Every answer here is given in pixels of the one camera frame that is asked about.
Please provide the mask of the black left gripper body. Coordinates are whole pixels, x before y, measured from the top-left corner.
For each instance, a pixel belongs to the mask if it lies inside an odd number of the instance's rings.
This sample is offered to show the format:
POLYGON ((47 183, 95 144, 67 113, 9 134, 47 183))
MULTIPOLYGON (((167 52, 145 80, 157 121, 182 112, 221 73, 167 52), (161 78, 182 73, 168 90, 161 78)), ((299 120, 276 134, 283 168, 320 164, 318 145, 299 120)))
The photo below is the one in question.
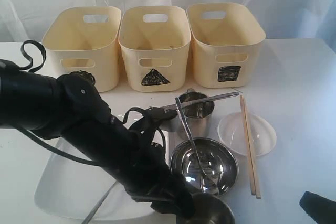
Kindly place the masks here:
POLYGON ((135 201, 148 201, 152 208, 184 207, 184 184, 166 164, 163 145, 118 140, 115 158, 115 179, 135 201))

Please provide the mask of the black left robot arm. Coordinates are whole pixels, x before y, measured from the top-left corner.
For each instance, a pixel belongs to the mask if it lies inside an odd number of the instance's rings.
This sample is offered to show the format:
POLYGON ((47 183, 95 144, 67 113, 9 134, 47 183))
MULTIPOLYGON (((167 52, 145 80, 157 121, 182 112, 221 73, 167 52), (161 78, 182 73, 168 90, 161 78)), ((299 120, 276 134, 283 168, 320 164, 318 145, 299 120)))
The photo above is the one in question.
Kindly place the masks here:
POLYGON ((164 148, 153 142, 175 111, 132 111, 141 118, 130 127, 111 114, 94 85, 78 74, 43 76, 1 61, 1 127, 14 128, 38 144, 62 137, 101 167, 137 202, 149 202, 162 214, 191 218, 191 193, 165 161, 164 148))

